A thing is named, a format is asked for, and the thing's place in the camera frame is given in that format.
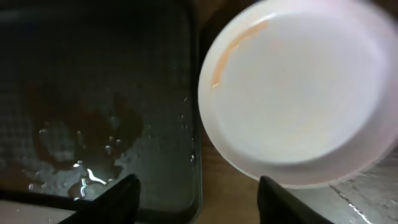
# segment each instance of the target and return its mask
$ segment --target black object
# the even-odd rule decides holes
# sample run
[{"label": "black object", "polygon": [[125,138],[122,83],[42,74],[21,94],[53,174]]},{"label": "black object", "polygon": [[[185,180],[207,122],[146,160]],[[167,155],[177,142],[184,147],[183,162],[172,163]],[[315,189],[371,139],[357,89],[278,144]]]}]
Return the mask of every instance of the black object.
[{"label": "black object", "polygon": [[[141,181],[138,222],[186,223],[198,215],[201,138],[195,19],[192,2],[183,0],[1,1],[0,159],[6,168],[0,170],[0,199],[84,210],[90,200],[59,196],[69,193],[76,175],[55,178],[73,170],[67,170],[77,162],[69,159],[70,149],[83,147],[68,136],[81,131],[85,139],[117,140],[104,133],[113,131],[107,129],[113,122],[109,118],[119,103],[122,110],[115,117],[125,122],[116,120],[124,126],[113,133],[124,137],[120,147],[107,154],[103,145],[98,147],[101,156],[79,155],[84,157],[81,167],[109,181],[107,186],[93,184],[96,194],[134,173]],[[49,106],[40,108],[43,113],[26,110],[38,103]],[[140,119],[130,119],[129,114]],[[90,121],[76,121],[83,117]],[[51,124],[58,119],[73,131],[62,134],[65,129],[58,125],[56,136],[45,142],[50,150],[38,153],[45,139],[32,136],[46,125],[45,118],[53,119]],[[92,133],[78,130],[81,124]],[[129,127],[135,130],[123,131]],[[124,158],[119,159],[121,165],[114,165],[115,158]],[[73,177],[74,182],[67,182]],[[31,191],[29,183],[34,184]]]},{"label": "black object", "polygon": [[[133,223],[139,209],[139,194],[139,180],[129,175],[61,224]],[[332,224],[266,176],[260,178],[257,204],[261,224]]]},{"label": "black object", "polygon": [[260,178],[257,204],[261,224],[331,224],[271,178]]},{"label": "black object", "polygon": [[60,224],[134,223],[139,209],[140,190],[137,177],[129,175],[92,201],[87,208],[76,212]]}]

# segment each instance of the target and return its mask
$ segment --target water droplet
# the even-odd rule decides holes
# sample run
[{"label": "water droplet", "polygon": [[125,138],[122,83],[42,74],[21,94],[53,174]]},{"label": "water droplet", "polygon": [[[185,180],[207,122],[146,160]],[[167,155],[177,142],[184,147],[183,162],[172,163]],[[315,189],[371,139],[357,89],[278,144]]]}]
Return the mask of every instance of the water droplet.
[{"label": "water droplet", "polygon": [[86,179],[82,178],[81,179],[80,195],[83,199],[86,197],[86,192],[85,192],[86,188],[87,188]]},{"label": "water droplet", "polygon": [[105,146],[106,153],[111,154],[111,146]]},{"label": "water droplet", "polygon": [[191,163],[193,164],[194,162],[195,162],[195,155],[192,154],[192,155],[191,155]]},{"label": "water droplet", "polygon": [[91,169],[87,169],[87,172],[88,172],[88,178],[89,178],[90,180],[95,181],[95,182],[99,182],[99,183],[101,183],[101,184],[103,184],[103,185],[107,185],[107,184],[108,184],[108,183],[106,183],[105,181],[103,181],[103,180],[101,180],[101,179],[95,177],[94,174],[93,174],[93,171],[91,171]]}]

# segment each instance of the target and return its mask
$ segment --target water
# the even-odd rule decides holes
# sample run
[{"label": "water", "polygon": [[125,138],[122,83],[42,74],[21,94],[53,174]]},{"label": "water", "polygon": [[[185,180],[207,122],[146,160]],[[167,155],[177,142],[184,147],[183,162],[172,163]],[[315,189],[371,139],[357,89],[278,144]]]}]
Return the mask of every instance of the water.
[{"label": "water", "polygon": [[192,154],[192,155],[191,155],[191,163],[193,164],[194,162],[195,162],[195,155]]},{"label": "water", "polygon": [[[63,95],[57,84],[50,80],[19,82],[18,89],[21,91],[22,107],[28,112],[32,125],[32,140],[22,141],[21,145],[34,148],[37,159],[52,168],[52,175],[82,167],[82,170],[79,169],[82,172],[81,178],[92,177],[85,185],[93,182],[106,184],[103,180],[119,177],[122,168],[114,166],[115,160],[132,147],[143,130],[141,115],[123,97],[109,91],[111,110],[104,114],[100,109],[86,109],[84,100],[76,93]],[[68,153],[70,156],[62,159],[55,157],[54,144],[64,155]],[[5,143],[1,147],[12,148]],[[21,172],[25,169],[24,165],[19,161],[11,161],[4,169],[4,178],[9,181],[1,182],[2,187],[33,190],[34,184],[45,186],[41,181],[43,177],[39,173],[40,167]],[[25,173],[37,173],[34,184]],[[74,190],[75,185],[78,186],[78,191]],[[69,192],[79,192],[78,196],[82,197],[85,187],[81,181],[75,185],[65,182],[59,187],[70,186],[69,196],[76,195]]]},{"label": "water", "polygon": [[359,211],[352,203],[348,204],[367,224],[373,224],[369,221],[366,215]]},{"label": "water", "polygon": [[84,199],[86,197],[86,192],[85,192],[86,188],[87,188],[86,179],[82,178],[81,179],[81,187],[80,187],[80,195],[81,195],[82,199]]}]

